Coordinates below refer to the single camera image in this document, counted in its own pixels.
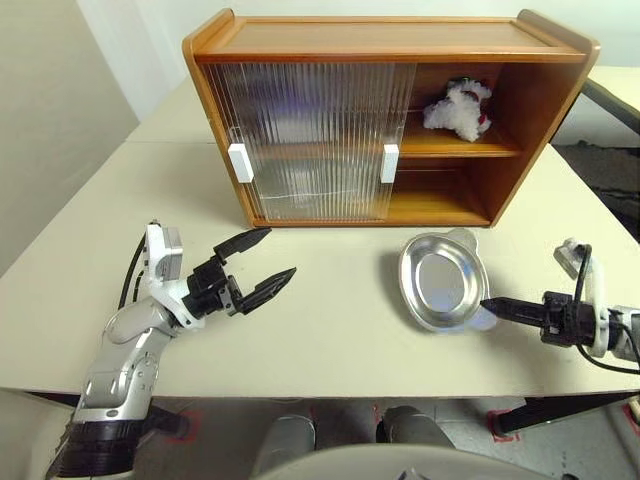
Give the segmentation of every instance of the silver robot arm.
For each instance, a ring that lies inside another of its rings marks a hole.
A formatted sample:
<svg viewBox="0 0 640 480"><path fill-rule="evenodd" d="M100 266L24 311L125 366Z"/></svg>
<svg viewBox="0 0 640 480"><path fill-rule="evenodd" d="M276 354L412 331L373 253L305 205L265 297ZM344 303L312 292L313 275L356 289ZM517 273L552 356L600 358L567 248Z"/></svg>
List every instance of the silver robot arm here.
<svg viewBox="0 0 640 480"><path fill-rule="evenodd" d="M214 248L213 257L180 279L182 242L177 229L147 226L143 279L150 296L121 308L107 323L59 450L55 478L131 476L160 357L169 341L183 329L204 327L205 317L214 311L253 311L295 273L292 268L273 275L243 296L235 279L224 272L229 255L251 248L269 231L254 229L223 242Z"/></svg>

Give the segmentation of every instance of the stuffed toy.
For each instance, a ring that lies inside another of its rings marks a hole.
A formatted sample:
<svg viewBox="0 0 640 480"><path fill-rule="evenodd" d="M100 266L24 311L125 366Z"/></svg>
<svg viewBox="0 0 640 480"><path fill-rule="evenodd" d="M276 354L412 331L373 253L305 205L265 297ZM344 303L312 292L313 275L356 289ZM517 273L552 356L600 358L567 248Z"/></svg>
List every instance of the stuffed toy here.
<svg viewBox="0 0 640 480"><path fill-rule="evenodd" d="M446 128L475 142L491 126L480 104L491 97L491 90L470 78L450 80L447 97L424 109L424 128Z"/></svg>

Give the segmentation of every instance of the metal bowl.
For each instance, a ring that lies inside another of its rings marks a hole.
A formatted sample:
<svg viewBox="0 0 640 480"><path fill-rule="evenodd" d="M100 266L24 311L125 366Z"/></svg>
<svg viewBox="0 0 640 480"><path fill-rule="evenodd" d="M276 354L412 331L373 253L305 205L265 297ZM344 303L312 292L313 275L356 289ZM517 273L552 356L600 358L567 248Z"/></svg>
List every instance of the metal bowl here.
<svg viewBox="0 0 640 480"><path fill-rule="evenodd" d="M400 286L411 314L434 332L487 329L495 317L480 308L489 298L487 272L475 235L464 228L412 239L400 256Z"/></svg>

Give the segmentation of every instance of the cabinet top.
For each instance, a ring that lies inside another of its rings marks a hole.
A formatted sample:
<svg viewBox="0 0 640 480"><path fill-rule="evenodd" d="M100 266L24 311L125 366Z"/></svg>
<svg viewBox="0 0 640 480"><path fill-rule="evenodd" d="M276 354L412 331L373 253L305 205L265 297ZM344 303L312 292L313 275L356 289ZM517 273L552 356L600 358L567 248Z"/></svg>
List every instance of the cabinet top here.
<svg viewBox="0 0 640 480"><path fill-rule="evenodd" d="M467 18L236 17L225 9L183 48L199 63L580 63L597 44L528 10L518 18Z"/></svg>

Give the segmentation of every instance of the silver dish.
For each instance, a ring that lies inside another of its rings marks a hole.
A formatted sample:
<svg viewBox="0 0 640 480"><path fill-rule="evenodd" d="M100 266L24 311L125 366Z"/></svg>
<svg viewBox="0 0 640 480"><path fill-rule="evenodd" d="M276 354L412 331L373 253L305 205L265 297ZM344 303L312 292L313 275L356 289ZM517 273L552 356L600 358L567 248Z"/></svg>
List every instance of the silver dish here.
<svg viewBox="0 0 640 480"><path fill-rule="evenodd" d="M423 327L454 332L495 324L480 307L480 300L489 298L489 280L471 231L456 228L412 239L400 256L399 273L402 296Z"/></svg>

